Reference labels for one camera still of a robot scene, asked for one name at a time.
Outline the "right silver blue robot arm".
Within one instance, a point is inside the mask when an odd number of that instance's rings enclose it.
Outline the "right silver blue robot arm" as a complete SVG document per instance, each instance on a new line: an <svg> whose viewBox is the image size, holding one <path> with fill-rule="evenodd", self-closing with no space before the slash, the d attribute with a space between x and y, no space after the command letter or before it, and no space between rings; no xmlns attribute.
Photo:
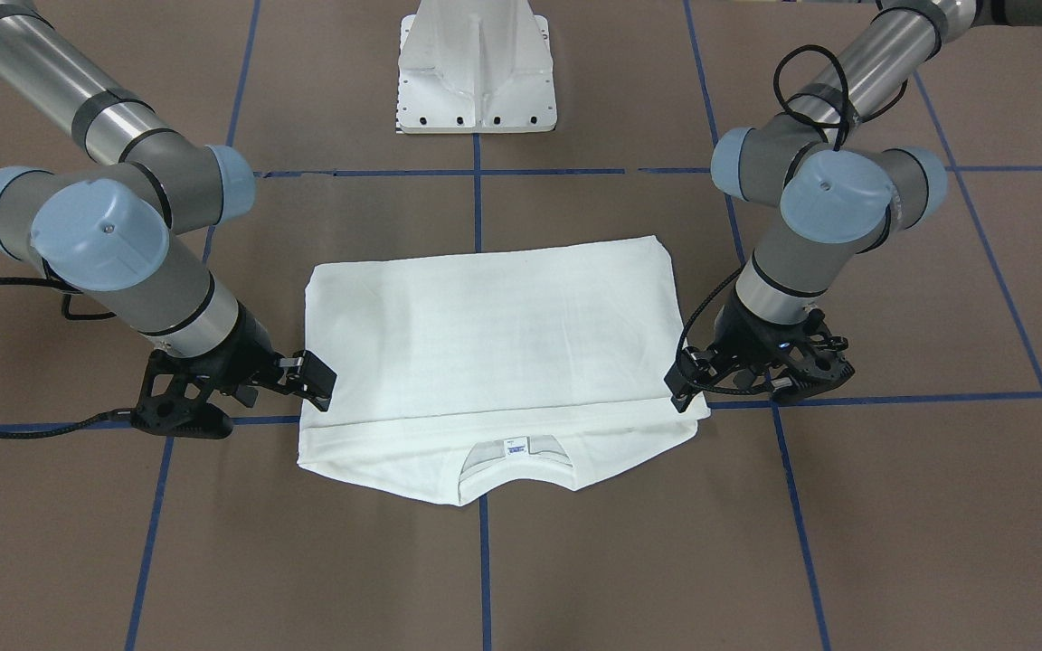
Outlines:
<svg viewBox="0 0 1042 651"><path fill-rule="evenodd" d="M226 439L234 425L210 396L252 407L260 389L327 411L334 371L311 351L279 354L255 316L178 239L252 209L257 186L247 160L228 146L191 144L32 1L0 1L0 80L96 165L76 174L0 169L0 251L33 265L33 285L65 299L83 294L153 345L134 407L24 439L96 423Z"/></svg>

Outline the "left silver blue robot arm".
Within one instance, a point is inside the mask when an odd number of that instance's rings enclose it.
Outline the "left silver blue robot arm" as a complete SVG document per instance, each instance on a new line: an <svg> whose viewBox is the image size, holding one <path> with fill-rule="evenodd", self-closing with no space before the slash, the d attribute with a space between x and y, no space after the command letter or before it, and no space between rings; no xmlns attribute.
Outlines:
<svg viewBox="0 0 1042 651"><path fill-rule="evenodd" d="M712 343L681 341L666 386L684 411L703 394L766 394L790 405L847 383L847 339L832 334L818 301L844 265L937 211L944 164L917 147L848 151L860 125L894 106L910 75L976 26L1042 26L1042 1L880 1L842 53L808 44L827 69L793 94L773 77L782 111L764 127L720 136L711 160L727 196L777 210L740 270L719 285L728 299Z"/></svg>

